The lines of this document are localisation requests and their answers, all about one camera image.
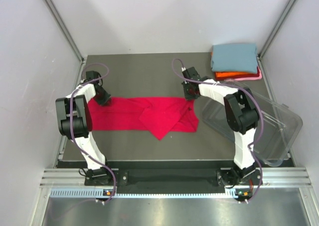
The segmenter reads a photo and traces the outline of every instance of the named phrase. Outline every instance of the metal work surface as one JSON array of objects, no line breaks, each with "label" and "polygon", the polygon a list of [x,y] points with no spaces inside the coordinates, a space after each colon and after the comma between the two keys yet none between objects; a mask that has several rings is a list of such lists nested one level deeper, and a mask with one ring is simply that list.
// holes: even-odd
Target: metal work surface
[{"label": "metal work surface", "polygon": [[[110,68],[103,87],[114,97],[184,97],[182,80],[171,69],[173,58],[187,67],[194,66],[201,76],[213,76],[210,53],[165,53],[89,56],[86,64],[100,62]],[[102,75],[105,69],[92,67]],[[263,80],[245,82],[254,91],[268,96]],[[195,101],[199,119],[196,133],[170,132],[161,141],[148,131],[94,131],[93,136],[108,160],[188,160],[233,159],[232,142],[212,130],[201,120],[208,98]],[[63,160],[83,160],[80,151],[67,142]]]},{"label": "metal work surface", "polygon": [[298,189],[262,189],[248,205],[232,199],[114,199],[105,206],[92,201],[52,219],[81,201],[50,198],[43,226],[310,225]]}]

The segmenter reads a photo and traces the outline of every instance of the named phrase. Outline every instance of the red cloth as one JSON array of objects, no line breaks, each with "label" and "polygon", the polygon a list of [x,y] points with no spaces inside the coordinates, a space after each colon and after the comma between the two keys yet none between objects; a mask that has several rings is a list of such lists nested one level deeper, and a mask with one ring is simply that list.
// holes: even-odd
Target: red cloth
[{"label": "red cloth", "polygon": [[112,98],[108,106],[88,104],[93,130],[149,130],[161,140],[170,131],[196,132],[194,101],[184,98]]}]

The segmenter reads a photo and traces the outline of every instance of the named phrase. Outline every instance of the blue folded towel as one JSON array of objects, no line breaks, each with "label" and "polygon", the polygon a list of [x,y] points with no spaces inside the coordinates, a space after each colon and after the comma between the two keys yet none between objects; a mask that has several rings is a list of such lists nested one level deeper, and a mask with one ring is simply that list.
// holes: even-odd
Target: blue folded towel
[{"label": "blue folded towel", "polygon": [[257,47],[254,43],[230,43],[213,46],[211,69],[214,72],[257,73]]}]

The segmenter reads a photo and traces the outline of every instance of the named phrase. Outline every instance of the folded towel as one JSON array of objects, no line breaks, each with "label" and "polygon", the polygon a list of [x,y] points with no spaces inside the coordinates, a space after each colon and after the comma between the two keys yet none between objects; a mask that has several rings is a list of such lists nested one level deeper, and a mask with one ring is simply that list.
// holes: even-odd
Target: folded towel
[{"label": "folded towel", "polygon": [[257,47],[254,43],[230,43],[213,46],[211,68],[214,72],[257,73]]},{"label": "folded towel", "polygon": [[194,101],[184,98],[112,98],[88,103],[93,130],[149,130],[158,140],[170,131],[196,132]]}]

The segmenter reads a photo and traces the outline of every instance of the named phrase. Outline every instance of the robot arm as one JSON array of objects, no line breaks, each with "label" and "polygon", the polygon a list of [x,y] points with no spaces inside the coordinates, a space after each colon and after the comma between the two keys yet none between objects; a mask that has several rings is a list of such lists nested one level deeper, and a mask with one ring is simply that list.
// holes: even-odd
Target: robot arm
[{"label": "robot arm", "polygon": [[[89,71],[86,73],[85,81],[96,79],[98,77],[98,72]],[[75,141],[80,149],[87,152],[98,162],[106,164],[106,158],[100,152],[92,135],[92,120],[87,103],[94,98],[98,104],[105,105],[110,102],[111,95],[102,88],[98,81],[84,86],[79,85],[77,89],[78,91],[73,98],[73,132]],[[71,94],[65,98],[57,99],[55,101],[55,106],[59,131],[62,135],[65,135],[68,139],[72,140],[70,132],[70,98]],[[99,177],[99,182],[101,184],[105,183],[101,177],[108,174],[106,169],[92,161],[86,154],[84,154],[84,152],[81,151],[81,153],[87,162],[87,175],[89,176],[91,183],[96,184],[96,182],[93,182],[93,179],[97,177]]]},{"label": "robot arm", "polygon": [[212,83],[209,85],[183,82],[185,98],[192,100],[204,96],[225,106],[227,123],[235,135],[234,170],[239,179],[247,177],[255,171],[255,159],[248,148],[248,145],[254,141],[259,120],[255,105],[241,90],[218,85],[216,81],[207,77],[201,78],[194,67],[183,68],[182,73],[187,79]]}]

